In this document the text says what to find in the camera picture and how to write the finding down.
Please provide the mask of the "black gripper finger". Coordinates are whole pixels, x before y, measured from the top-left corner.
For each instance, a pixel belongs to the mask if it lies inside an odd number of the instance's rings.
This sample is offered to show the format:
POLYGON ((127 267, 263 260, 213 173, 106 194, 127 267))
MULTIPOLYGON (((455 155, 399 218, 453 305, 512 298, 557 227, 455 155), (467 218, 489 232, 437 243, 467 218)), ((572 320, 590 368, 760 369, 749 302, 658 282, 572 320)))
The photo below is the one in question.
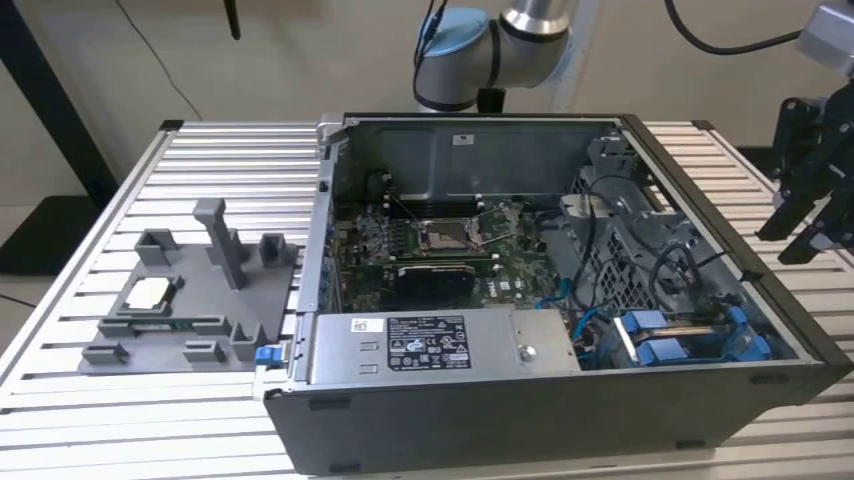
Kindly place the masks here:
POLYGON ((817 187, 784 187, 773 197, 776 211, 757 232, 758 238, 764 241, 786 239, 812 212, 818 198, 817 187))
POLYGON ((826 250, 853 248, 853 198, 830 197, 814 212, 817 207, 808 203, 796 210, 804 213, 798 222, 805 226, 778 255, 785 265, 808 264, 826 250))

